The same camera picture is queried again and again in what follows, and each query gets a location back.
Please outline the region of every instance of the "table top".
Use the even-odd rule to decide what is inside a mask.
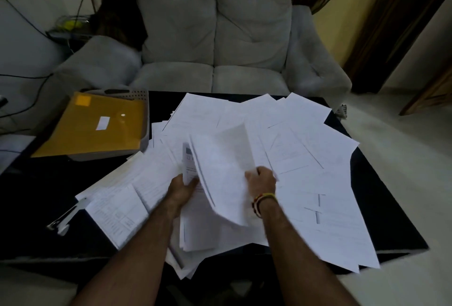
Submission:
[[[235,102],[256,97],[199,94]],[[150,123],[168,120],[184,95],[182,92],[149,92]],[[321,98],[310,99],[326,106]],[[75,204],[76,194],[126,161],[126,156],[87,162],[75,162],[67,156],[31,159],[29,155],[50,136],[57,122],[58,119],[55,119],[10,168],[0,175],[0,221],[2,242],[6,243],[0,247],[0,262],[70,262],[111,257],[116,252],[85,211],[79,212],[72,219],[69,231],[63,237],[46,229],[46,225]],[[325,124],[348,135],[332,112]],[[355,150],[350,165],[352,189],[380,262],[427,250],[427,243],[361,150]],[[248,245],[233,252],[244,255],[267,253],[268,250],[259,245]],[[226,256],[222,254],[205,261],[211,260],[230,267]],[[202,266],[209,269],[212,265]],[[331,267],[336,273],[347,272],[336,266]]]

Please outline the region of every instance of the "sofa back cushion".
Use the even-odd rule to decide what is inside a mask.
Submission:
[[[216,0],[138,0],[148,34],[143,62],[213,65]]]
[[[217,0],[215,66],[280,72],[286,60],[291,0]]]

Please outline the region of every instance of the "person's right arm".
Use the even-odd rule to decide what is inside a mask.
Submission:
[[[258,167],[258,175],[245,173],[252,196],[275,193],[273,172]],[[272,252],[282,296],[287,306],[356,306],[358,303],[298,235],[273,198],[259,203],[265,234]]]

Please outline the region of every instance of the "yellow folder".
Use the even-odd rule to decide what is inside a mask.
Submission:
[[[140,148],[145,103],[75,92],[52,136],[32,157]]]

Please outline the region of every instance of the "hand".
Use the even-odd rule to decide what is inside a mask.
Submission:
[[[190,200],[198,183],[199,179],[195,177],[188,185],[184,185],[182,174],[171,180],[162,204],[172,212],[174,218],[179,216],[182,206]]]
[[[273,171],[266,167],[257,167],[257,174],[253,171],[245,172],[245,177],[248,180],[248,192],[254,199],[263,193],[275,193],[276,179],[273,176]]]

